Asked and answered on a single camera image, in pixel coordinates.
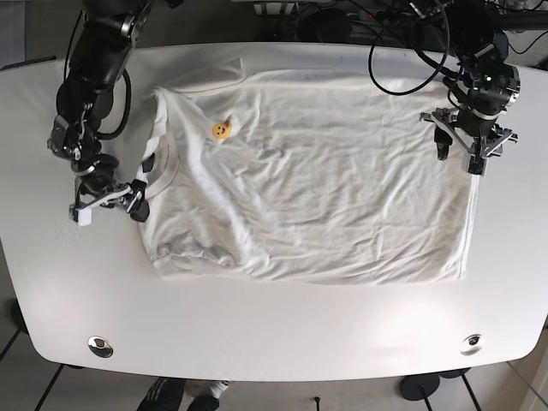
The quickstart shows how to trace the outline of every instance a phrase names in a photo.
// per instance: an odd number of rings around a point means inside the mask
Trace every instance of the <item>yellow smiley sticker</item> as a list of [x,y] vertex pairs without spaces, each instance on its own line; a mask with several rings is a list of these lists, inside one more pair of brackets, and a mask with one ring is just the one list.
[[230,137],[230,131],[232,130],[232,123],[230,121],[220,122],[213,126],[213,137],[217,140],[226,140]]

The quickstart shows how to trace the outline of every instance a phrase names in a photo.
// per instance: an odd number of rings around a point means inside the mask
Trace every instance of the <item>black cable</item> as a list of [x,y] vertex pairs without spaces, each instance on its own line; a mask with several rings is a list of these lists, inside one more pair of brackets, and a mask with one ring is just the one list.
[[122,131],[126,128],[129,119],[129,112],[131,110],[131,80],[129,79],[129,73],[126,69],[122,73],[123,80],[126,83],[126,101],[123,108],[122,120],[120,125],[112,133],[101,133],[97,132],[97,138],[99,140],[113,140],[118,137]]
[[529,50],[531,50],[531,47],[534,46],[534,44],[539,41],[540,39],[542,39],[546,34],[548,34],[548,30],[546,30],[544,33],[540,34],[535,40],[533,40],[533,42],[524,50],[524,51],[518,51],[514,48],[514,46],[512,46],[512,44],[510,42],[508,42],[508,45],[510,46],[510,49],[512,49],[514,51],[515,54],[525,54],[527,53]]
[[392,92],[391,90],[388,90],[384,87],[382,87],[378,82],[377,80],[375,79],[375,76],[373,74],[373,70],[372,70],[372,57],[373,57],[373,51],[375,50],[375,45],[377,44],[377,41],[378,41],[378,38],[380,37],[380,35],[382,34],[383,31],[381,31],[379,33],[379,35],[373,40],[373,43],[371,45],[371,49],[369,50],[369,58],[367,59],[367,69],[369,70],[369,76],[371,77],[371,81],[373,82],[373,84],[381,91],[391,95],[391,96],[407,96],[409,94],[412,94],[414,92],[418,92],[420,89],[424,88],[428,83],[430,83],[432,80],[434,80],[434,78],[439,74],[440,71],[442,71],[442,69],[444,68],[444,65],[445,65],[445,61],[447,60],[447,56],[449,55],[449,50],[450,50],[450,42],[451,42],[451,37],[450,37],[450,28],[449,28],[449,20],[447,19],[447,15],[445,14],[445,9],[444,7],[442,6],[442,4],[439,2],[439,0],[434,0],[434,2],[436,3],[436,5],[438,6],[439,8],[439,11],[440,13],[442,14],[442,18],[444,19],[444,25],[445,25],[445,41],[446,41],[446,45],[445,45],[445,52],[444,52],[444,55],[442,56],[442,59],[441,61],[439,62],[439,65],[436,67],[436,69],[434,70],[434,72],[432,74],[430,74],[430,77],[428,77],[425,81],[423,81],[421,84],[419,84],[417,87],[414,87],[410,90],[406,90],[405,92]]
[[8,353],[9,349],[11,348],[11,346],[14,344],[15,340],[17,339],[17,337],[19,336],[19,334],[21,333],[21,329],[18,328],[17,331],[15,332],[14,336],[11,337],[11,339],[8,341],[8,343],[6,344],[6,347],[2,350],[2,353],[0,354],[0,362],[3,360],[3,357],[6,356],[6,354]]
[[472,391],[472,387],[470,386],[470,383],[468,382],[466,375],[464,375],[464,372],[462,372],[462,370],[459,370],[459,374],[461,374],[462,381],[464,381],[464,384],[466,385],[466,389],[468,390],[468,394],[470,394],[470,398],[472,398],[472,402],[474,403],[474,406],[476,407],[476,411],[481,411],[480,403],[478,402],[476,395]]
[[63,71],[63,79],[67,79],[67,70],[69,68],[69,56],[70,56],[70,50],[72,49],[72,42],[74,40],[74,36],[76,35],[76,30],[78,29],[78,25],[80,24],[80,20],[83,15],[83,11],[80,10],[80,13],[78,14],[78,18],[76,19],[76,23],[74,24],[74,28],[72,29],[72,34],[70,34],[70,41],[68,42],[68,49],[67,49],[67,58],[65,58],[65,69]]
[[42,395],[42,398],[40,398],[40,401],[38,402],[38,405],[36,406],[34,411],[39,411],[42,408],[42,405],[44,405],[45,399],[50,394],[50,391],[53,388],[53,385],[55,384],[55,382],[59,378],[59,374],[61,374],[61,371],[63,370],[64,367],[65,367],[64,364],[59,365],[59,367],[57,368],[57,371],[53,375],[53,378],[51,379],[50,383],[48,384],[47,388],[45,389],[44,394]]

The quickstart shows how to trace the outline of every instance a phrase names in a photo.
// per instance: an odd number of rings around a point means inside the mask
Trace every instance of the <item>person's foot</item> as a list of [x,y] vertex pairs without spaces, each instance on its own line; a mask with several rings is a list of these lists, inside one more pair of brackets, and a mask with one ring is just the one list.
[[217,399],[229,388],[229,381],[213,381],[207,385],[202,394],[209,394]]

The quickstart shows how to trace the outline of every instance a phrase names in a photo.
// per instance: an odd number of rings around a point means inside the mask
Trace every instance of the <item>white table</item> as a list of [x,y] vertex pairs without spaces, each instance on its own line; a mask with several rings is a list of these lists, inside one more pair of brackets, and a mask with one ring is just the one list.
[[[235,57],[243,58],[250,73],[365,71],[367,52],[298,44],[137,51],[128,65],[133,125],[115,147],[122,165],[131,171],[139,161],[142,136],[131,130],[145,118],[138,102],[152,85]],[[73,225],[69,164],[45,146],[59,64],[0,73],[0,236],[34,347],[46,359],[151,375],[299,381],[479,366],[522,357],[537,342],[548,313],[547,74],[521,69],[522,94],[500,120],[519,133],[520,142],[489,161],[466,280],[317,286],[211,278],[165,282],[126,215],[99,210],[91,226]],[[430,73],[412,51],[379,49],[374,66],[384,75],[424,79]],[[462,355],[462,341],[476,333],[485,346]],[[95,356],[87,347],[91,336],[108,340],[112,357]]]

